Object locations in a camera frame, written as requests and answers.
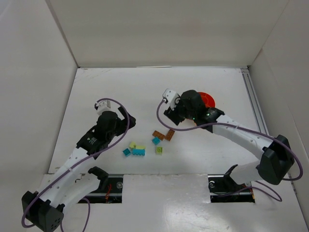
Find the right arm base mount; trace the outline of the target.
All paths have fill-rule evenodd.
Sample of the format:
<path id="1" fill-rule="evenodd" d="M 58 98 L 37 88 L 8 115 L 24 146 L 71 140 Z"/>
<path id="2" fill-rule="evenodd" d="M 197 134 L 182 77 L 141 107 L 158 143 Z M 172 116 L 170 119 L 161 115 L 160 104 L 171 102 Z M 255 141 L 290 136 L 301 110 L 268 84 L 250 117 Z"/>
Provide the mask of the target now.
<path id="1" fill-rule="evenodd" d="M 255 203 L 252 189 L 246 189 L 245 184 L 239 185 L 230 177 L 236 167 L 233 165 L 225 174 L 208 175 L 211 203 Z"/>

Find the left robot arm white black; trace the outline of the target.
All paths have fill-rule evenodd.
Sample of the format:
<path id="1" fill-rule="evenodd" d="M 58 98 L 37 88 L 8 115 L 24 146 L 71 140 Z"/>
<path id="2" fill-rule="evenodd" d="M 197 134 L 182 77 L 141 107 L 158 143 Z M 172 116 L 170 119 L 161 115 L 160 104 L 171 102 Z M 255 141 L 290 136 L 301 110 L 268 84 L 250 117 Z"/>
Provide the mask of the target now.
<path id="1" fill-rule="evenodd" d="M 87 194 L 105 185 L 108 173 L 95 166 L 99 155 L 114 147 L 112 140 L 122 140 L 136 119 L 120 106 L 120 119 L 116 112 L 104 110 L 96 124 L 77 142 L 66 162 L 48 182 L 35 192 L 27 191 L 22 196 L 24 228 L 36 226 L 43 232 L 53 232 L 62 226 L 69 208 Z"/>

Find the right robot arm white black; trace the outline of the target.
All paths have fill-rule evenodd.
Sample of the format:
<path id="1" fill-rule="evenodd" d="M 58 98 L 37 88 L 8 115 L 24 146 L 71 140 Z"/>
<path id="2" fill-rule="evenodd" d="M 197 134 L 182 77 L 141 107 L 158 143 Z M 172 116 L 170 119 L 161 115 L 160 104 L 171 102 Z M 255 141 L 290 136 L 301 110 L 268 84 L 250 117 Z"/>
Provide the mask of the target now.
<path id="1" fill-rule="evenodd" d="M 222 136 L 256 157 L 257 160 L 254 162 L 245 165 L 235 164 L 228 169 L 223 179 L 230 185 L 259 180 L 278 185 L 296 161 L 286 137 L 278 135 L 273 138 L 243 127 L 222 110 L 207 107 L 195 90 L 188 90 L 179 95 L 171 89 L 166 89 L 162 98 L 163 102 L 169 105 L 164 115 L 175 125 L 190 119 L 195 122 L 197 128 Z"/>

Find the brown lego brick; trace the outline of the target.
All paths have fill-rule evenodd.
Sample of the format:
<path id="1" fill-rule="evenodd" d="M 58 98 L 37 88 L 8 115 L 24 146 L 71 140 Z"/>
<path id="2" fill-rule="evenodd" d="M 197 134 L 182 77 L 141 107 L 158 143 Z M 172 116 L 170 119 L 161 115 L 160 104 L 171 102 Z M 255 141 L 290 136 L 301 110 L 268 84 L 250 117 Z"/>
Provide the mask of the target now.
<path id="1" fill-rule="evenodd" d="M 154 131 L 152 134 L 153 137 L 157 137 L 158 139 L 160 139 L 161 141 L 163 141 L 165 139 L 165 135 L 160 133 L 159 131 Z"/>
<path id="2" fill-rule="evenodd" d="M 169 129 L 169 131 L 167 132 L 167 134 L 165 135 L 165 140 L 167 141 L 171 141 L 173 135 L 174 135 L 175 131 L 172 129 Z"/>

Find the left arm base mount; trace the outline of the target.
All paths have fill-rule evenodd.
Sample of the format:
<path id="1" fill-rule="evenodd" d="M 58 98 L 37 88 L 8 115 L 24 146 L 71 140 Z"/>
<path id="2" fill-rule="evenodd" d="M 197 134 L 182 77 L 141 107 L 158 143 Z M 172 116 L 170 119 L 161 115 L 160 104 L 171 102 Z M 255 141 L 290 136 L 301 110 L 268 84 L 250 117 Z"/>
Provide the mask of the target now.
<path id="1" fill-rule="evenodd" d="M 99 167 L 93 167 L 88 171 L 94 174 L 96 180 L 100 180 L 98 188 L 84 196 L 90 203 L 122 203 L 122 191 L 124 176 L 120 174 L 108 174 Z"/>

